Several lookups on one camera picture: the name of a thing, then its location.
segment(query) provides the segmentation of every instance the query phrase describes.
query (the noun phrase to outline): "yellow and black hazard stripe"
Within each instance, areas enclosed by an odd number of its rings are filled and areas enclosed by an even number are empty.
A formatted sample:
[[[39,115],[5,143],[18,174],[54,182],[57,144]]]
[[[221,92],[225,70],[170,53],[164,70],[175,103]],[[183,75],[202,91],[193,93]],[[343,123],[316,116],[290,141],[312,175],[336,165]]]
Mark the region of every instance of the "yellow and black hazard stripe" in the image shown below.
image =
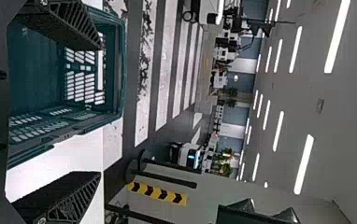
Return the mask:
[[[175,193],[169,190],[155,188],[153,186],[145,185],[135,181],[128,185],[128,189],[133,193],[138,193],[150,197],[153,200],[172,203],[180,206],[187,205],[188,195],[185,193]]]

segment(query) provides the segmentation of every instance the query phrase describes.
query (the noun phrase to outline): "ceiling light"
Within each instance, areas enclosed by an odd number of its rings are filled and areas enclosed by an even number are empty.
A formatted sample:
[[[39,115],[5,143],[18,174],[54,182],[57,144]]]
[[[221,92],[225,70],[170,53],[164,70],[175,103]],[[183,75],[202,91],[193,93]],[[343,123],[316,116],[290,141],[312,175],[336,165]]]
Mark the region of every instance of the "ceiling light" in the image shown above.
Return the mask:
[[[245,134],[248,133],[249,131],[249,123],[250,123],[250,118],[248,118],[248,121],[246,121],[246,129],[245,129]]]
[[[278,71],[278,62],[280,61],[280,53],[281,53],[281,45],[283,44],[283,39],[280,39],[278,42],[278,53],[277,53],[277,59],[275,60],[275,67],[274,67],[274,73],[277,73]]]
[[[275,21],[278,20],[278,13],[279,13],[279,11],[280,11],[280,4],[281,4],[281,0],[278,0],[277,13],[276,13],[276,15],[275,15]]]
[[[272,47],[269,47],[268,57],[266,58],[265,72],[268,73],[269,60],[271,60]]]
[[[276,152],[277,148],[278,148],[278,139],[280,137],[281,124],[283,123],[283,117],[284,117],[284,112],[280,111],[280,114],[278,116],[278,127],[277,127],[277,131],[275,133],[275,139],[274,139],[274,145],[273,145],[274,152]]]
[[[339,43],[341,42],[342,32],[344,31],[345,20],[350,9],[350,0],[342,0],[339,7],[338,16],[336,18],[336,28],[334,29],[333,38],[331,40],[330,49],[328,50],[324,73],[330,74],[333,72],[336,54],[338,52]]]
[[[292,62],[290,63],[290,70],[289,70],[290,73],[294,71],[295,60],[297,60],[298,47],[300,45],[300,40],[301,40],[301,34],[302,34],[302,26],[298,27],[297,36],[295,37]]]
[[[251,126],[249,127],[249,134],[248,134],[248,140],[246,141],[246,144],[248,145],[250,142],[250,137],[251,137]]]
[[[300,167],[298,169],[297,179],[295,180],[294,193],[300,194],[302,186],[304,184],[305,172],[307,171],[307,164],[309,162],[310,152],[313,147],[314,138],[312,135],[307,135],[307,141],[305,142],[303,157],[301,159]]]
[[[263,130],[265,131],[266,129],[266,123],[268,122],[268,116],[269,116],[269,107],[271,106],[271,101],[268,100],[268,102],[266,102],[266,110],[265,110],[265,114],[264,114],[264,124],[263,124]]]
[[[269,13],[269,23],[271,23],[273,16],[274,16],[274,9],[271,8],[271,11],[270,11],[270,13]]]
[[[253,110],[255,110],[255,107],[257,106],[257,98],[258,98],[258,90],[255,91],[254,102],[253,102]]]
[[[255,158],[254,170],[252,180],[255,181],[255,177],[257,176],[258,162],[260,161],[260,153],[257,153],[257,157]]]
[[[257,118],[259,118],[260,114],[261,114],[261,107],[263,106],[263,98],[264,98],[264,96],[261,94],[260,102],[258,103]]]
[[[258,70],[260,69],[260,60],[261,60],[261,54],[258,54],[257,68],[255,69],[256,73],[258,73]]]
[[[245,162],[242,163],[242,170],[240,171],[240,180],[243,178],[243,172],[245,171]]]

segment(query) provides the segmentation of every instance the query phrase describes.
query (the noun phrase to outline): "floor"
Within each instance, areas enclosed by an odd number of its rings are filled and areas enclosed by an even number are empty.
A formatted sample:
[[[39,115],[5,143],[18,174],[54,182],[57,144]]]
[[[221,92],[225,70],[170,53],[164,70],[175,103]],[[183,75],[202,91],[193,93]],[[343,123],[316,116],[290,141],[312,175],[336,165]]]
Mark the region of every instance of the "floor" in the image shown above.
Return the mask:
[[[169,142],[206,137],[209,116],[194,113],[193,71],[199,71],[201,63],[203,29],[181,22],[184,1],[176,6],[166,2],[105,2],[106,10],[127,20],[128,64],[139,64],[128,67],[122,157],[104,171],[106,202],[125,185],[126,166],[142,148],[165,161]],[[199,122],[194,124],[195,117]]]

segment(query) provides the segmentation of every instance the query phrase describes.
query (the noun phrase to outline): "industrial machine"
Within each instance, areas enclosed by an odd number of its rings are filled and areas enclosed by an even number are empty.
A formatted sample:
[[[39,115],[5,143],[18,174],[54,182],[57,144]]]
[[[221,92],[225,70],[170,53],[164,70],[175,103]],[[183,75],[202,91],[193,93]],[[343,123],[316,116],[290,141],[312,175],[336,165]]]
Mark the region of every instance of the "industrial machine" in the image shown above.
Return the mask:
[[[226,2],[226,0],[192,0],[190,10],[183,12],[182,19],[204,25],[220,25]]]

